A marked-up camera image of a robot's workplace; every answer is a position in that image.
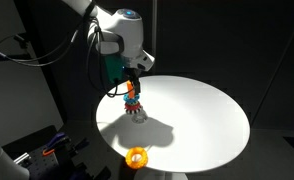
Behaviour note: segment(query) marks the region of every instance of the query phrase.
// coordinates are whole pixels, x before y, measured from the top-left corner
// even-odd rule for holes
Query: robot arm
[[[88,32],[90,42],[98,26],[104,37],[100,46],[102,55],[120,53],[124,67],[136,70],[149,71],[154,64],[154,57],[145,52],[143,44],[143,22],[140,15],[132,10],[119,9],[111,15],[101,7],[91,4],[90,0],[63,0],[72,9],[82,16],[86,15],[88,7],[93,5],[90,17],[95,17]]]

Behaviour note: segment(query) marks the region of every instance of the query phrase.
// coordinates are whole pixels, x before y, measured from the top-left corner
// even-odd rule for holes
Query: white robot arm
[[[99,24],[94,21],[91,23],[88,41],[92,40],[99,26],[104,37],[100,43],[101,54],[120,53],[125,67],[142,71],[150,70],[155,59],[143,50],[143,22],[138,13],[128,9],[119,9],[111,15],[91,0],[63,1],[82,16],[86,15],[86,10],[90,5],[93,6],[89,16],[97,18]]]

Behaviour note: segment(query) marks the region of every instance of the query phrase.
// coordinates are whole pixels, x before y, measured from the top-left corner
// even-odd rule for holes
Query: white round table
[[[146,168],[135,179],[187,179],[184,173],[220,167],[245,148],[248,119],[224,92],[176,76],[143,77],[140,83],[146,122],[132,121],[133,115],[125,113],[123,96],[105,96],[96,114],[101,135],[119,154],[125,157],[135,146],[147,151]],[[118,89],[126,92],[126,83]]]

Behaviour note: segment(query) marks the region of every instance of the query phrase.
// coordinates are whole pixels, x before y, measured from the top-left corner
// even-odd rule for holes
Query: round tabletop
[[[148,168],[200,172],[232,161],[245,148],[248,119],[224,92],[176,76],[143,77],[140,84],[145,123],[134,123],[133,115],[126,114],[123,96],[105,96],[97,109],[101,135],[122,156],[141,146],[147,151]],[[118,89],[126,92],[126,83]]]

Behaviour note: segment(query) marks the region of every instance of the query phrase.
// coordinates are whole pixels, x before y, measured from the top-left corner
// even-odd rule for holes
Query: orange object
[[[55,149],[51,149],[49,151],[43,150],[43,156],[48,156],[48,155],[50,155],[53,152],[55,152]]]
[[[132,158],[134,155],[139,154],[141,155],[141,159],[139,161],[133,161]],[[133,147],[129,149],[126,155],[126,163],[132,169],[140,169],[147,164],[148,157],[147,152],[142,147]]]
[[[132,86],[132,84],[131,84],[130,81],[127,81],[127,89],[128,89],[128,91],[130,91],[130,92],[128,93],[128,97],[129,97],[130,99],[133,99],[133,98],[135,97],[135,90],[132,90],[132,89],[134,89],[134,87]]]

